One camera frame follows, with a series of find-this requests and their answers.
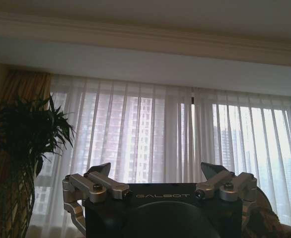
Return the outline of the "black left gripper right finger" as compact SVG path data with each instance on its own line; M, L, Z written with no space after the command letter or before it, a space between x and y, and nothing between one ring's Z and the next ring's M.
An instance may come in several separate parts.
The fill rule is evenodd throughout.
M202 162L205 182L196 184L195 198L201 214L196 216L196 232L242 232L257 207L257 179L250 173L239 175L221 165Z

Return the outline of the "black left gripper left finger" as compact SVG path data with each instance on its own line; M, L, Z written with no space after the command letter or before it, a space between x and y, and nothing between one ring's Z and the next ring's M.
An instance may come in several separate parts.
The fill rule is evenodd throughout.
M110 163L91 167L84 175L67 175L62 181L64 209L70 213L73 224L85 235L85 217L79 200L102 203L107 195L117 200L124 200L130 192L126 183L117 182L108 177Z

